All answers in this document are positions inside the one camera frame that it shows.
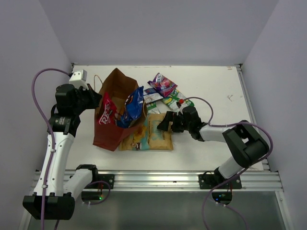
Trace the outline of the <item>tan popcorn chips bag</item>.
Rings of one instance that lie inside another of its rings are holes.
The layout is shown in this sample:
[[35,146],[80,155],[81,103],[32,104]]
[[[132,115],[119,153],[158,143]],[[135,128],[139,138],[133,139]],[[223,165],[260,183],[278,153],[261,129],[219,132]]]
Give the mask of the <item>tan popcorn chips bag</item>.
[[121,141],[119,150],[173,150],[170,132],[157,129],[164,117],[165,113],[149,114],[143,125]]

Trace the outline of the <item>small green snack packet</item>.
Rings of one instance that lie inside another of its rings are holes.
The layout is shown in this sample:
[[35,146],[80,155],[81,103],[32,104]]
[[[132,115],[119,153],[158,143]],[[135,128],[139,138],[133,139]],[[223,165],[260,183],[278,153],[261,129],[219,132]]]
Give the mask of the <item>small green snack packet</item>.
[[147,107],[147,112],[149,114],[159,114],[160,113],[160,111],[159,111],[159,109],[156,105],[156,102],[148,103],[146,105],[146,107]]

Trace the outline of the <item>pink Real chips bag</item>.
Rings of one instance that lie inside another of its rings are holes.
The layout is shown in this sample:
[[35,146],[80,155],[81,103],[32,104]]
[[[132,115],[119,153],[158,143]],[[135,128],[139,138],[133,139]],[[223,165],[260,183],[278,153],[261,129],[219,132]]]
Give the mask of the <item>pink Real chips bag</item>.
[[98,119],[100,125],[115,124],[117,116],[117,107],[111,100],[108,92],[104,93],[102,100],[103,113]]

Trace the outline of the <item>blue Doritos chips bag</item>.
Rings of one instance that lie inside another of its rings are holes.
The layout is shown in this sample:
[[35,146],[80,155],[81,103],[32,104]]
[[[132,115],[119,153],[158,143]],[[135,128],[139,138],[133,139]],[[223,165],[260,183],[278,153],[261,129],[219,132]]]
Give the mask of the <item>blue Doritos chips bag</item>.
[[139,119],[143,107],[143,86],[138,87],[131,93],[120,109],[116,125],[121,128],[128,128],[132,122]]

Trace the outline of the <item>red paper bag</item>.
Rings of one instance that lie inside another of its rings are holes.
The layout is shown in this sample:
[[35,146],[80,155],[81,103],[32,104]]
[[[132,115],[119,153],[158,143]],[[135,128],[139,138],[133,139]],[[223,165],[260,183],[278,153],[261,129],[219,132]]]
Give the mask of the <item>red paper bag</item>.
[[[115,105],[116,111],[121,112],[124,109],[124,103],[128,96],[138,88],[138,83],[135,79],[126,76],[118,68],[115,68],[109,76],[104,80],[99,91],[101,96],[107,94],[111,102]],[[122,128],[116,125],[114,120],[103,123],[100,122],[105,112],[105,106],[100,101],[99,107],[94,112],[94,140],[93,145],[115,151],[120,142],[131,135],[139,127],[141,127],[147,116],[146,104],[142,104],[142,112],[140,118],[132,123],[128,128]]]

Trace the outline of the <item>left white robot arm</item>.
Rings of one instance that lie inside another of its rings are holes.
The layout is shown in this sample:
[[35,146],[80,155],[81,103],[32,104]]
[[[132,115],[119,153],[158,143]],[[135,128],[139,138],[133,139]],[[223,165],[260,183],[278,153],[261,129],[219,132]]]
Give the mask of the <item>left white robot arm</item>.
[[68,155],[74,143],[80,114],[99,106],[102,96],[89,84],[76,88],[63,84],[56,88],[56,104],[48,120],[47,151],[40,178],[32,195],[23,199],[23,207],[39,220],[69,220],[75,202],[87,186],[95,188],[100,182],[95,165],[79,165],[74,175],[64,182]]

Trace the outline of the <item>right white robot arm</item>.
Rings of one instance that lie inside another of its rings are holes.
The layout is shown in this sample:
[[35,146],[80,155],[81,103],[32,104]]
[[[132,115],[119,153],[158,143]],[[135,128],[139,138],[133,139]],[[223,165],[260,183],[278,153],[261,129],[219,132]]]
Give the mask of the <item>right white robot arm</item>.
[[269,153],[269,145],[255,128],[254,124],[245,120],[230,125],[211,125],[202,122],[196,108],[190,106],[177,113],[168,111],[157,126],[161,131],[188,131],[193,139],[201,142],[226,143],[231,157],[212,174],[212,182],[219,188],[225,188],[233,176],[254,165]]

